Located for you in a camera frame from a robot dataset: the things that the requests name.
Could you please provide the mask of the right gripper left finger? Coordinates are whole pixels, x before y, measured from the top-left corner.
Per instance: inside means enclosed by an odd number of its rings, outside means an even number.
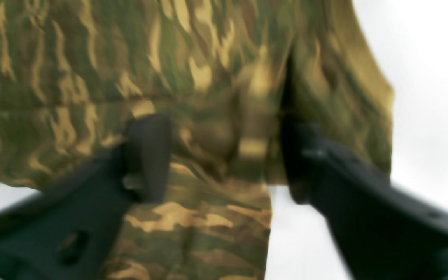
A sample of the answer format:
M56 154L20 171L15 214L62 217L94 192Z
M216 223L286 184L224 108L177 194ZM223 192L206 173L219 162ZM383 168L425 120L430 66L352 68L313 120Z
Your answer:
M0 211L0 279L98 278L128 209L166 193L170 117L142 117L126 137L41 195Z

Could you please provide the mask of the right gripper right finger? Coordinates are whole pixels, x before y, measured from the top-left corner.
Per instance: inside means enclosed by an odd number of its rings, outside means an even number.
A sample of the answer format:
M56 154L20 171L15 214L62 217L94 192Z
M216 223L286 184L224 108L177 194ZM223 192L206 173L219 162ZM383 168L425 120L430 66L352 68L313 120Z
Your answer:
M286 115L281 147L293 200L324 216L356 280L448 280L448 212L390 179L320 126Z

